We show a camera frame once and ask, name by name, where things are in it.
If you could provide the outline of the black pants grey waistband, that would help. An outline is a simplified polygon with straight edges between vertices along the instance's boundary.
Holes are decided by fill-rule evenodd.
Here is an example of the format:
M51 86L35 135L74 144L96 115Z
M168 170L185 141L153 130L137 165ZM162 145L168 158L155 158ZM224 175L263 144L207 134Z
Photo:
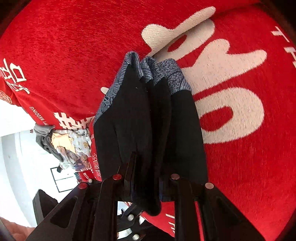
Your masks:
M174 59L126 53L94 122L102 179L136 154L131 201L156 216L176 173L195 187L207 182L202 131L192 90Z

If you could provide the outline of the red wedding bedspread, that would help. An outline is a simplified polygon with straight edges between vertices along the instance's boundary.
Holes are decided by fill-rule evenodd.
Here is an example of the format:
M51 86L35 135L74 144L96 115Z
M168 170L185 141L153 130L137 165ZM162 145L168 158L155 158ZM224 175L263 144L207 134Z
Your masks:
M266 240L295 210L295 53L260 1L1 1L1 98L87 128L126 52L173 58L210 181Z

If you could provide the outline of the patterned white pajamas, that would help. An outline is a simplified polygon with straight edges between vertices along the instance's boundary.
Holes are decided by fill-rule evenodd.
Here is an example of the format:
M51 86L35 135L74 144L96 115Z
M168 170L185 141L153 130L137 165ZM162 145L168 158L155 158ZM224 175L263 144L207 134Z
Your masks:
M54 130L51 144L62 157L62 169L72 169L75 172L91 169L88 161L91 157L91 137L88 129Z

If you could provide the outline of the grey garment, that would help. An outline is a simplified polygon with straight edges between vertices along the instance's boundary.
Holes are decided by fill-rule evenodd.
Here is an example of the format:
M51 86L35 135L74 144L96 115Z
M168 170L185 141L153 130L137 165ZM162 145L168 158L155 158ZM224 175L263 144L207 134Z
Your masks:
M36 143L46 152L52 154L60 162L63 162L62 156L52 145L52 134L55 126L41 126L35 124L34 132L36 133Z

